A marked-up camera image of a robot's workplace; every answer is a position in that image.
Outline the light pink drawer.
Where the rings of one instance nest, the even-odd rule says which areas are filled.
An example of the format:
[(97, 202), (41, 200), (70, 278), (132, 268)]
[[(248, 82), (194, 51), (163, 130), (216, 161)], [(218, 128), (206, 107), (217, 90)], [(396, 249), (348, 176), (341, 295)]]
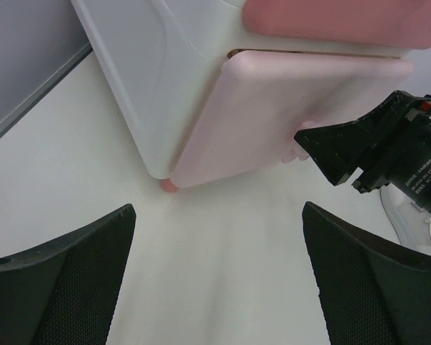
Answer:
[(412, 70), (399, 58), (240, 52), (223, 64), (170, 179), (191, 188), (282, 162), (302, 122), (357, 119)]

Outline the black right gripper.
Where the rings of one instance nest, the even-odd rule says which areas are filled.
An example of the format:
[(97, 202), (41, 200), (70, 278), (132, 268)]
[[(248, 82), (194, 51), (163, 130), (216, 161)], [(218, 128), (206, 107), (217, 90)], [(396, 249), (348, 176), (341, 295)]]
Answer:
[(431, 215), (431, 95), (395, 91), (356, 120), (301, 129), (294, 139), (331, 185), (360, 167), (359, 193), (392, 184)]

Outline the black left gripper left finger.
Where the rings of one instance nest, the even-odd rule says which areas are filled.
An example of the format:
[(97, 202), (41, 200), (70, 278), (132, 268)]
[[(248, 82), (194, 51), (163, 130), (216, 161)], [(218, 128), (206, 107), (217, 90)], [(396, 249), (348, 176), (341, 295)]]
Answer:
[(126, 204), (0, 258), (0, 344), (105, 344), (135, 223)]

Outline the dark pink drawer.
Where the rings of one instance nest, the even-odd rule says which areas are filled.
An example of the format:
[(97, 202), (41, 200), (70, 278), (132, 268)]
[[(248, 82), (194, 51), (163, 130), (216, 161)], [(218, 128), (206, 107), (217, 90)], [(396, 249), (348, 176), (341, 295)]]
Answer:
[(242, 19), (247, 29), (260, 35), (431, 48), (431, 0), (247, 1)]

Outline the white sneaker sideways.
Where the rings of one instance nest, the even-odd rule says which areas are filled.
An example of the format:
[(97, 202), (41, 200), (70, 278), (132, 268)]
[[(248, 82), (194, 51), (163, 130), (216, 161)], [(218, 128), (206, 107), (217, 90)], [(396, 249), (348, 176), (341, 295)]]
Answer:
[(431, 256), (431, 215), (393, 185), (383, 187), (380, 198), (400, 244)]

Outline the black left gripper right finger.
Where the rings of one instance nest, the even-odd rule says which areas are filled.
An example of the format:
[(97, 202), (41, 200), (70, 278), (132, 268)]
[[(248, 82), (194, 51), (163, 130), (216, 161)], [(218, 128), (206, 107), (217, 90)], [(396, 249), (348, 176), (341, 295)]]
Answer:
[(307, 202), (307, 253), (332, 344), (431, 344), (431, 256)]

